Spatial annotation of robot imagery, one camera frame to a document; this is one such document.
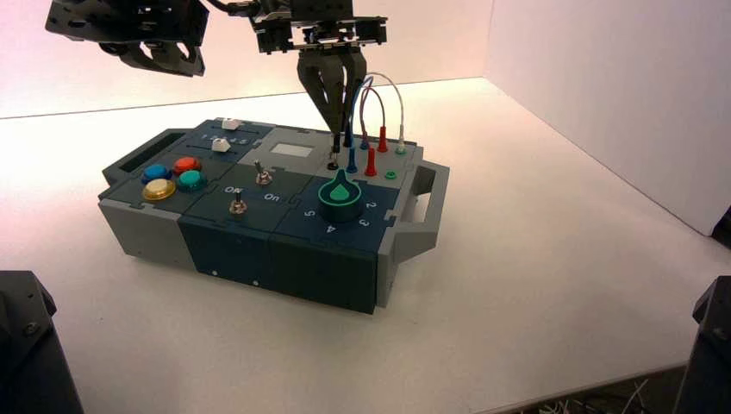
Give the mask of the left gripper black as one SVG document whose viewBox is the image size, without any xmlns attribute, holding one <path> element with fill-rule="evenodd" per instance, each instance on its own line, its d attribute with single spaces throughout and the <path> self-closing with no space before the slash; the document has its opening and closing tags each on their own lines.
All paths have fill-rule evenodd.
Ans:
<svg viewBox="0 0 731 414">
<path fill-rule="evenodd" d="M 209 10 L 199 1 L 53 1 L 45 30 L 57 35 L 101 43 L 107 54 L 136 69 L 169 73 L 147 56 L 142 41 L 170 41 L 172 71 L 181 76 L 203 76 L 199 47 Z"/>
</svg>

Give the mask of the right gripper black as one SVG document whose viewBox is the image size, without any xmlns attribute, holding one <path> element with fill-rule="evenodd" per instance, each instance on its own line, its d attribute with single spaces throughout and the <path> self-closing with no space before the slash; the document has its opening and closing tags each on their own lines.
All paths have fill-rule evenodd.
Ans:
<svg viewBox="0 0 731 414">
<path fill-rule="evenodd" d="M 259 1 L 251 24 L 262 53 L 360 47 L 387 42 L 387 18 L 356 16 L 352 1 Z M 347 82 L 342 109 L 343 71 Z M 333 134 L 347 130 L 366 75 L 362 52 L 300 52 L 297 75 Z"/>
</svg>

